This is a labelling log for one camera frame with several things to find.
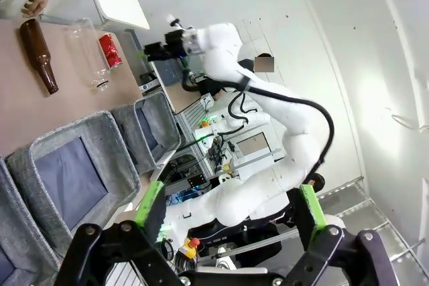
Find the brown glass bottle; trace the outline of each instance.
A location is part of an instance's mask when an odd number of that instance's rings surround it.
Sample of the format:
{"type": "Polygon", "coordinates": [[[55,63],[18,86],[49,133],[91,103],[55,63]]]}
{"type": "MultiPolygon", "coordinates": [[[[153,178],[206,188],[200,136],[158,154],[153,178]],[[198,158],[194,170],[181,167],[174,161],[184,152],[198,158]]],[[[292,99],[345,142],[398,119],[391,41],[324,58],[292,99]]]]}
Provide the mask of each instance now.
{"type": "Polygon", "coordinates": [[[32,67],[37,70],[49,94],[58,91],[51,67],[51,53],[46,45],[40,24],[35,19],[27,20],[19,28],[25,51],[32,67]]]}

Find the white wall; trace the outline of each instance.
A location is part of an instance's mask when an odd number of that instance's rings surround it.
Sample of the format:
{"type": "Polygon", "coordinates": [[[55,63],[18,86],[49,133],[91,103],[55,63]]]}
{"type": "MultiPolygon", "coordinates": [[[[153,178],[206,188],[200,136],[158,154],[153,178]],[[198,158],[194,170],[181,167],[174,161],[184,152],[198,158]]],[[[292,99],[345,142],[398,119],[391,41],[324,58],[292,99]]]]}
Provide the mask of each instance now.
{"type": "Polygon", "coordinates": [[[427,1],[309,1],[347,88],[370,194],[412,244],[419,237],[429,136],[393,122],[383,107],[416,126],[422,122],[425,106],[418,95],[407,38],[413,45],[416,42],[415,57],[428,71],[427,1]]]}
{"type": "MultiPolygon", "coordinates": [[[[204,27],[230,21],[245,43],[240,58],[261,52],[275,56],[274,74],[262,75],[271,82],[285,84],[303,97],[325,106],[334,119],[336,136],[320,172],[326,189],[361,175],[358,153],[344,98],[331,61],[303,0],[139,0],[151,29],[139,32],[141,43],[160,41],[169,31],[165,16],[179,17],[184,25],[204,27]]],[[[324,145],[327,126],[314,113],[314,132],[324,145]]],[[[277,136],[285,128],[273,122],[277,136]]]]}

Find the gray fabric storage bin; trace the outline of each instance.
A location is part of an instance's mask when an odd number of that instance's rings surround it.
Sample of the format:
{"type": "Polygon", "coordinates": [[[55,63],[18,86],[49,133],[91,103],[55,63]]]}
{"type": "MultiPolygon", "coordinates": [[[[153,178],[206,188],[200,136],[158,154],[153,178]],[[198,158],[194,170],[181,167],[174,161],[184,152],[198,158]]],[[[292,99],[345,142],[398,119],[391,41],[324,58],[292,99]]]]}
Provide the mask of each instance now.
{"type": "Polygon", "coordinates": [[[0,159],[0,285],[51,285],[60,263],[0,159]]]}
{"type": "Polygon", "coordinates": [[[46,233],[49,244],[61,256],[66,254],[81,224],[94,223],[103,227],[116,209],[132,201],[141,189],[139,176],[115,120],[107,111],[95,113],[37,138],[29,147],[11,154],[6,163],[30,212],[46,233]],[[82,161],[77,155],[84,158],[87,155],[89,161],[82,161]],[[49,157],[53,161],[48,162],[48,167],[53,167],[54,174],[46,171],[46,158],[49,157]],[[88,195],[88,186],[73,187],[86,183],[82,180],[83,175],[85,180],[100,181],[95,189],[100,199],[89,207],[87,203],[91,195],[88,195]],[[58,177],[63,177],[65,182],[58,180],[58,177]],[[47,180],[58,182],[47,185],[47,180]],[[75,207],[80,212],[83,208],[88,212],[77,217],[76,214],[67,216],[67,212],[76,211],[75,207]]]}
{"type": "Polygon", "coordinates": [[[178,148],[180,135],[164,93],[157,92],[112,110],[139,174],[157,167],[178,148]]]}

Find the green tape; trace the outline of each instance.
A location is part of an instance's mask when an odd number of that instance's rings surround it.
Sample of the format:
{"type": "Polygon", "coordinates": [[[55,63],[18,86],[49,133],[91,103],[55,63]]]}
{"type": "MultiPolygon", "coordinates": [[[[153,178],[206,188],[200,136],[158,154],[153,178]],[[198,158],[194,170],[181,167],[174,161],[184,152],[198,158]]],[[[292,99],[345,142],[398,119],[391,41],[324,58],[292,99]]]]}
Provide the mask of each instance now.
{"type": "Polygon", "coordinates": [[[300,191],[306,200],[308,209],[314,219],[314,229],[311,234],[310,243],[316,238],[319,231],[328,225],[326,218],[324,217],[322,207],[320,207],[319,200],[317,199],[316,193],[314,192],[313,186],[310,184],[302,184],[300,191]]]}
{"type": "Polygon", "coordinates": [[[144,227],[147,216],[149,215],[150,209],[155,202],[156,196],[161,191],[164,184],[161,181],[152,182],[147,189],[143,199],[141,200],[141,204],[139,209],[137,210],[137,214],[135,215],[135,223],[140,227],[144,227]]]}

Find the bolt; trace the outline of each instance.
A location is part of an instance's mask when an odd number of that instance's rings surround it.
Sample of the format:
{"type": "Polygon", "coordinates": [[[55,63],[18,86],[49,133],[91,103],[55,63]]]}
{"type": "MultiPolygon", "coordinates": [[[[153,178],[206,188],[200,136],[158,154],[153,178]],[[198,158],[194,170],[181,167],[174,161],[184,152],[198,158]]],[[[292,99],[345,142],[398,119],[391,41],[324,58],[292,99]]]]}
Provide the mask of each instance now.
{"type": "Polygon", "coordinates": [[[189,280],[189,278],[187,278],[185,276],[181,276],[180,277],[180,281],[182,282],[183,285],[190,286],[190,280],[189,280]]]}
{"type": "Polygon", "coordinates": [[[121,229],[125,232],[129,232],[131,230],[131,225],[130,224],[123,224],[121,226],[121,229]]]}
{"type": "Polygon", "coordinates": [[[364,234],[364,237],[368,241],[373,240],[373,234],[371,234],[370,232],[367,232],[366,234],[364,234]]]}
{"type": "Polygon", "coordinates": [[[275,279],[273,280],[272,285],[273,285],[273,286],[280,286],[280,285],[282,284],[282,282],[283,282],[283,279],[281,279],[281,278],[275,278],[275,279]]]}
{"type": "Polygon", "coordinates": [[[86,232],[86,234],[92,235],[95,233],[95,229],[94,229],[94,227],[89,226],[85,229],[85,232],[86,232]]]}
{"type": "Polygon", "coordinates": [[[329,228],[329,232],[333,236],[336,236],[339,233],[338,229],[335,227],[329,228]]]}

